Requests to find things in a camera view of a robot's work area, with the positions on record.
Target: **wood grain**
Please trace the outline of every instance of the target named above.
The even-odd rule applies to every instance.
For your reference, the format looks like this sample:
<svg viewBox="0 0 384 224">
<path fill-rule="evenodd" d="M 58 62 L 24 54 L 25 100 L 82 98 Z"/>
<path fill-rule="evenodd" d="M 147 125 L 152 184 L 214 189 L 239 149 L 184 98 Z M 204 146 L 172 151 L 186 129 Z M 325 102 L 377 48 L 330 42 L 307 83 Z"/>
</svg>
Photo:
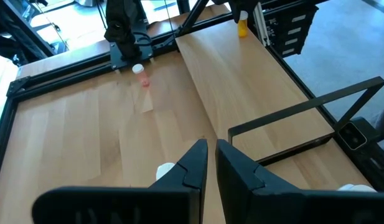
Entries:
<svg viewBox="0 0 384 224">
<path fill-rule="evenodd" d="M 227 139 L 231 127 L 307 100 L 251 32 L 239 39 L 233 21 L 177 43 L 218 138 Z M 233 145 L 258 160 L 331 132 L 313 109 L 236 136 Z"/>
<path fill-rule="evenodd" d="M 0 174 L 0 224 L 31 224 L 32 203 L 55 187 L 147 187 L 159 165 L 176 162 L 200 138 L 208 140 L 204 222 L 225 223 L 217 137 L 182 56 L 165 54 L 145 67 L 148 90 L 124 70 L 19 105 Z M 307 189 L 367 184 L 333 142 L 269 169 Z"/>
</svg>

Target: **wooden table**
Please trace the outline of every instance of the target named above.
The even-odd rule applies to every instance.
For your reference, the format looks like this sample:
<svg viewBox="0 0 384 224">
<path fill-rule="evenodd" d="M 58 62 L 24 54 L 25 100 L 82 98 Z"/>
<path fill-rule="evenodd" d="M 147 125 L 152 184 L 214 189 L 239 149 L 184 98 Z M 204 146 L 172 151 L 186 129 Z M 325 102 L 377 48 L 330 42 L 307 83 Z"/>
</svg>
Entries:
<svg viewBox="0 0 384 224">
<path fill-rule="evenodd" d="M 204 222 L 225 223 L 217 135 L 184 59 L 171 52 L 146 70 L 148 89 L 126 69 L 19 104 L 0 173 L 0 224 L 32 223 L 33 201 L 55 187 L 147 187 L 159 165 L 176 162 L 200 138 L 209 152 Z M 333 141 L 268 169 L 304 189 L 368 184 Z"/>
<path fill-rule="evenodd" d="M 227 139 L 229 128 L 307 100 L 251 32 L 238 37 L 233 21 L 177 43 L 218 138 Z M 236 136 L 233 145 L 258 160 L 332 132 L 312 109 Z"/>
</svg>

